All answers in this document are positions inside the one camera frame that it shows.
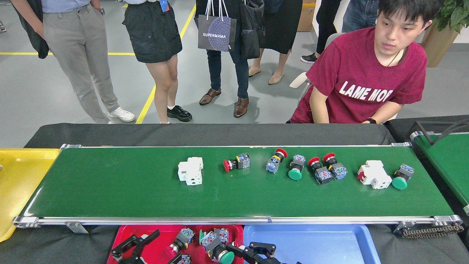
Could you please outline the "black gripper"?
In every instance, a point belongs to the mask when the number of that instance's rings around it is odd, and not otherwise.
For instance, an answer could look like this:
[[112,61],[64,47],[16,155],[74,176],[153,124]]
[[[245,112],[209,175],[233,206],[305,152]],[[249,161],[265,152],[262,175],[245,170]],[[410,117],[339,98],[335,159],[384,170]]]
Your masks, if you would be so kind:
[[236,257],[241,257],[249,264],[286,264],[274,257],[275,244],[250,242],[250,247],[226,245],[226,250],[233,252]]

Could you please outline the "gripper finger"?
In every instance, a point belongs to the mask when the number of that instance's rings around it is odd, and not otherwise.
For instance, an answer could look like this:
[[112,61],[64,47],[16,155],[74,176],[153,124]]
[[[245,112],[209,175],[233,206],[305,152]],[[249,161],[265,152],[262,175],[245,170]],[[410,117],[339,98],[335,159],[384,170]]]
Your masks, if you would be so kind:
[[131,264],[146,264],[142,258],[142,252],[147,244],[150,244],[154,239],[159,237],[160,230],[156,230],[145,238],[138,237],[134,246],[134,251],[130,257]]
[[[124,253],[131,249],[133,249],[132,254],[124,258]],[[143,238],[131,235],[112,249],[112,257],[118,264],[143,264],[142,251]]]

